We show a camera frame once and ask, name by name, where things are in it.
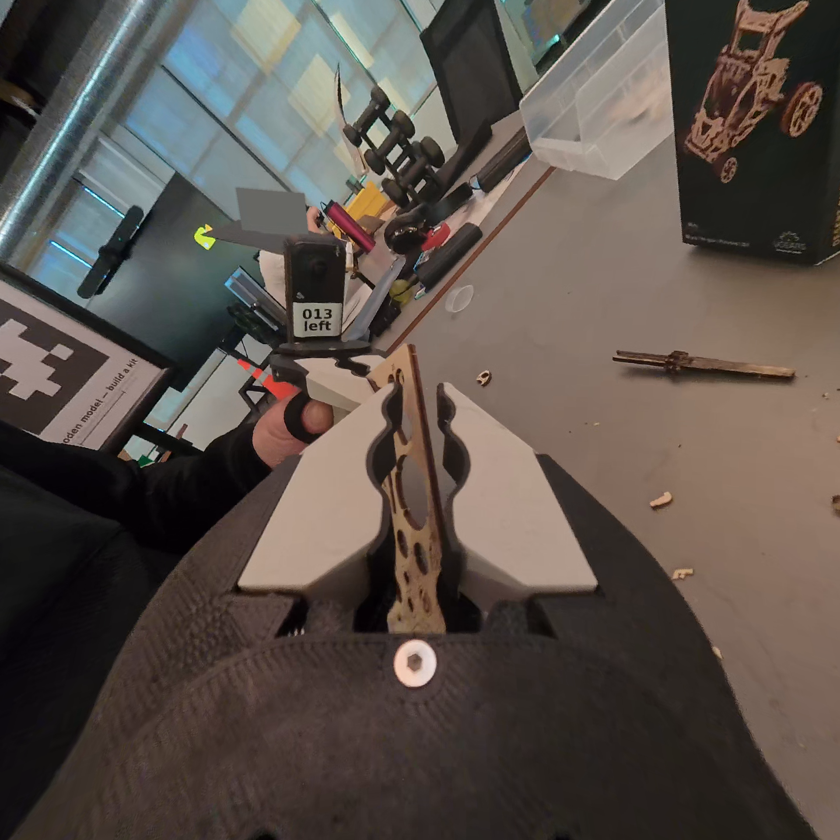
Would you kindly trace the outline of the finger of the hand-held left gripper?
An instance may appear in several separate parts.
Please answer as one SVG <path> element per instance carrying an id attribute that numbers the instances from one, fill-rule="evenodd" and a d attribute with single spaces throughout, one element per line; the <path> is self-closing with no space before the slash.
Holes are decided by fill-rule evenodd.
<path id="1" fill-rule="evenodd" d="M 369 375 L 385 358 L 307 359 L 307 391 L 312 400 L 331 405 L 342 419 L 365 403 L 376 387 Z"/>

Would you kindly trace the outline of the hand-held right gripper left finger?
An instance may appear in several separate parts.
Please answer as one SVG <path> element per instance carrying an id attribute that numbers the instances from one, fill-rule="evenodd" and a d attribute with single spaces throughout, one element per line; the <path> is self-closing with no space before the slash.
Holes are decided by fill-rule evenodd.
<path id="1" fill-rule="evenodd" d="M 366 556 L 383 530 L 371 466 L 389 427 L 387 383 L 300 456 L 238 579 L 243 592 L 368 594 Z"/>

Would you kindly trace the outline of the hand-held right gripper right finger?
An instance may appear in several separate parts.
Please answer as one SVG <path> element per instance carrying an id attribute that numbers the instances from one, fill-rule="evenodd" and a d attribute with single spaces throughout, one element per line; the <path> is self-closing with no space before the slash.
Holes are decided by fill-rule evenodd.
<path id="1" fill-rule="evenodd" d="M 437 386 L 448 522 L 463 593 L 592 593 L 597 580 L 537 453 L 450 383 Z"/>

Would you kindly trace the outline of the perforated wooden plate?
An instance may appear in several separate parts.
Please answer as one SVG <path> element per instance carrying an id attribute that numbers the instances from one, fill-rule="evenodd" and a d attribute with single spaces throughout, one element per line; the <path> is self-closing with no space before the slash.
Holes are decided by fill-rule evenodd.
<path id="1" fill-rule="evenodd" d="M 402 642 L 446 634 L 445 517 L 415 348 L 404 344 L 369 381 L 383 397 L 385 431 L 369 457 L 382 517 L 365 557 L 370 593 L 361 621 L 384 623 Z"/>

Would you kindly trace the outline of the person's left forearm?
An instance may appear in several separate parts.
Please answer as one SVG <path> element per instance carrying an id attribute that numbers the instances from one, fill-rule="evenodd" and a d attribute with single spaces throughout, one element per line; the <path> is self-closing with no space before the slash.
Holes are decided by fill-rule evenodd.
<path id="1" fill-rule="evenodd" d="M 199 455 L 116 470 L 101 515 L 143 545 L 185 553 L 268 477 L 257 455 L 256 426 L 243 425 L 215 439 Z"/>

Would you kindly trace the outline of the person's left hand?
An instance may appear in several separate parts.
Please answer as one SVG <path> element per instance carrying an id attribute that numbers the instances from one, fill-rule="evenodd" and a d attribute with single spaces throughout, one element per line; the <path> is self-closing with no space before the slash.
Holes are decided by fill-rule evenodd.
<path id="1" fill-rule="evenodd" d="M 299 394 L 290 395 L 267 409 L 257 421 L 252 443 L 257 456 L 271 469 L 287 457 L 299 455 L 308 443 L 297 438 L 287 427 L 288 405 L 294 403 Z M 299 426 L 310 436 L 328 432 L 333 425 L 333 407 L 327 403 L 313 401 L 304 396 L 299 412 Z"/>

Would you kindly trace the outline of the orange traffic cone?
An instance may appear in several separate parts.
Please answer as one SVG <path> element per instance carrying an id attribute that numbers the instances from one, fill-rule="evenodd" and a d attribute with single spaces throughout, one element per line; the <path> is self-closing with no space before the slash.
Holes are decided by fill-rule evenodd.
<path id="1" fill-rule="evenodd" d="M 245 358 L 237 358 L 236 361 L 238 366 L 248 375 L 246 383 L 239 388 L 238 392 L 240 396 L 243 397 L 246 404 L 250 407 L 255 407 L 257 405 L 257 403 L 251 399 L 251 394 L 269 394 L 276 400 L 281 401 L 298 394 L 301 390 L 294 384 L 277 381 L 271 370 L 265 371 Z"/>

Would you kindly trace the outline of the pink bottle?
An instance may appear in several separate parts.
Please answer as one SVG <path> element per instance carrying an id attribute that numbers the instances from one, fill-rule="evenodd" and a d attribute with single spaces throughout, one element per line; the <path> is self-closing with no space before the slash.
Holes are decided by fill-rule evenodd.
<path id="1" fill-rule="evenodd" d="M 375 248 L 375 239 L 354 219 L 349 211 L 340 203 L 330 201 L 322 205 L 324 216 L 342 234 L 347 235 L 358 248 L 366 255 Z"/>

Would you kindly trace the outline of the black foam roller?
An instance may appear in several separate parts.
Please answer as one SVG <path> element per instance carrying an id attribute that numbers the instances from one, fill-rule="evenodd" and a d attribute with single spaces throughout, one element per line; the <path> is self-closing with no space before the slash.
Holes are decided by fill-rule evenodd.
<path id="1" fill-rule="evenodd" d="M 482 239 L 480 227 L 464 224 L 415 269 L 414 279 L 427 291 L 434 288 Z"/>

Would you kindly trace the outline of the black dumbbells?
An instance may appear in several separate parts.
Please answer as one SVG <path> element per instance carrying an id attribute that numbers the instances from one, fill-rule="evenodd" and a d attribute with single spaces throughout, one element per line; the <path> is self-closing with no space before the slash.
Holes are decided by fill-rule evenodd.
<path id="1" fill-rule="evenodd" d="M 442 198 L 447 186 L 440 175 L 445 155 L 430 137 L 416 138 L 411 118 L 402 110 L 389 114 L 387 93 L 373 86 L 368 104 L 357 120 L 344 117 L 342 86 L 337 80 L 337 121 L 349 145 L 353 163 L 363 174 L 381 177 L 382 193 L 397 207 L 407 209 Z"/>

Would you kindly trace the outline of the black cylinder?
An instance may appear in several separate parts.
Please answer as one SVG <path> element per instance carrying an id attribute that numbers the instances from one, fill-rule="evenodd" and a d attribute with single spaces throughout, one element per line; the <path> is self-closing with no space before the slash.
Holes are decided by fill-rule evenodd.
<path id="1" fill-rule="evenodd" d="M 520 163 L 529 158 L 532 148 L 527 131 L 521 127 L 509 141 L 476 173 L 474 189 L 490 193 Z"/>

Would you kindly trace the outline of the long wooden axle stick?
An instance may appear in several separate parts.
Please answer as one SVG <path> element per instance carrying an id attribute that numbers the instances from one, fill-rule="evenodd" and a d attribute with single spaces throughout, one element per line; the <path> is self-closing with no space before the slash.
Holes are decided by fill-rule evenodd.
<path id="1" fill-rule="evenodd" d="M 684 371 L 689 371 L 721 373 L 726 375 L 744 375 L 784 381 L 792 380 L 796 376 L 796 371 L 792 368 L 712 359 L 692 355 L 681 350 L 676 350 L 667 354 L 617 351 L 612 356 L 612 360 L 617 363 L 635 364 L 660 369 L 662 371 L 666 371 L 670 375 L 677 375 Z"/>

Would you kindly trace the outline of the framed marker sign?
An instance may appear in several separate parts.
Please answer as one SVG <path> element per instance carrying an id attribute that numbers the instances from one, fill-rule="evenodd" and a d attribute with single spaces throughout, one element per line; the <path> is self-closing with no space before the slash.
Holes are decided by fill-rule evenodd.
<path id="1" fill-rule="evenodd" d="M 165 356 L 1 265 L 1 419 L 50 443 L 117 454 L 174 379 Z"/>

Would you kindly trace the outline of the person's black clothing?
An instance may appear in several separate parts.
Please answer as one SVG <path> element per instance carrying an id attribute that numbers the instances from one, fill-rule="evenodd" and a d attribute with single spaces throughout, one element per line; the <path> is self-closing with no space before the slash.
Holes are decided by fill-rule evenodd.
<path id="1" fill-rule="evenodd" d="M 126 462 L 1 423 L 1 837 L 65 761 L 126 638 L 185 553 L 101 514 Z"/>

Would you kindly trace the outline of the silver duct pipe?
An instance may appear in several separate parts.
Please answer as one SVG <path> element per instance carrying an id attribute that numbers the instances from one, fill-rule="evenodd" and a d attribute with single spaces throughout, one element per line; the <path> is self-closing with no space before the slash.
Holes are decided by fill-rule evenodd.
<path id="1" fill-rule="evenodd" d="M 71 177 L 195 2 L 108 1 L 2 180 L 2 262 L 25 260 Z"/>

